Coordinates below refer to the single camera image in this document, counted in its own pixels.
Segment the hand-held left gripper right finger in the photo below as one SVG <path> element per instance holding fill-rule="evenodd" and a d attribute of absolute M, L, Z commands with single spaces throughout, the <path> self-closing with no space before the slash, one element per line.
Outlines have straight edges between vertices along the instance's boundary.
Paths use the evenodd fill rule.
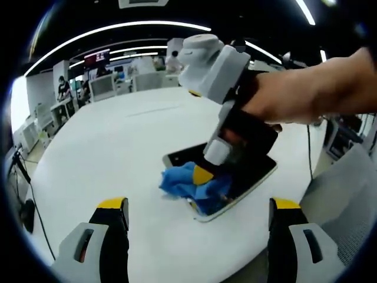
<path fill-rule="evenodd" d="M 335 282 L 345 269 L 335 241 L 282 198 L 270 198 L 267 258 L 267 282 Z"/>

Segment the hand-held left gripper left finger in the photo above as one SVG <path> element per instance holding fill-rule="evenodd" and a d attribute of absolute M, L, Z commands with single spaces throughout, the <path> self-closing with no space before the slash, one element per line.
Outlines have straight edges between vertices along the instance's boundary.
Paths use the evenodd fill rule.
<path fill-rule="evenodd" d="M 51 265 L 60 282 L 128 282 L 128 199 L 102 201 L 61 242 Z"/>

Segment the person's right hand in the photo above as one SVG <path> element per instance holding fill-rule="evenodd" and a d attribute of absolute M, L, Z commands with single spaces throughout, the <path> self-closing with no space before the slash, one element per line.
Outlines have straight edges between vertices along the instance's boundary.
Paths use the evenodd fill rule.
<path fill-rule="evenodd" d="M 321 115 L 314 108 L 316 84 L 310 69 L 260 73 L 257 90 L 243 110 L 269 124 L 312 124 Z"/>

